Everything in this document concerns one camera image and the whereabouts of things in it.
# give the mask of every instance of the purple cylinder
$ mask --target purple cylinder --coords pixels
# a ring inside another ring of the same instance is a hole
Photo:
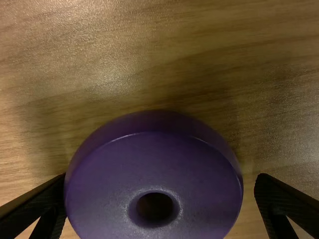
[[[64,197],[81,239],[222,239],[238,217],[243,179],[231,148],[207,125],[145,111],[84,141]]]

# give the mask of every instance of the center hole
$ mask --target center hole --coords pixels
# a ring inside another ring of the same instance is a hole
[[[172,217],[174,203],[166,194],[148,193],[138,200],[137,212],[147,223],[162,224]]]

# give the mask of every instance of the wooden surface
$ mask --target wooden surface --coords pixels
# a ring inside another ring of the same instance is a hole
[[[0,1],[0,204],[64,172],[108,120],[170,109],[218,130],[238,156],[244,202],[227,238],[268,238],[253,198],[258,173],[319,198],[318,8]],[[78,238],[69,223],[62,238]]]

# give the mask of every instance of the purple plastic part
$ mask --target purple plastic part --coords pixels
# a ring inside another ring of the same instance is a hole
[[[147,193],[176,215],[152,227],[136,211]],[[243,200],[237,159],[207,125],[168,111],[119,117],[91,134],[65,178],[65,207],[81,239],[222,239]]]

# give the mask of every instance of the purple puck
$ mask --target purple puck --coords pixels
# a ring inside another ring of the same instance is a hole
[[[75,153],[65,208],[81,239],[222,239],[243,200],[226,141],[168,111],[119,117]]]

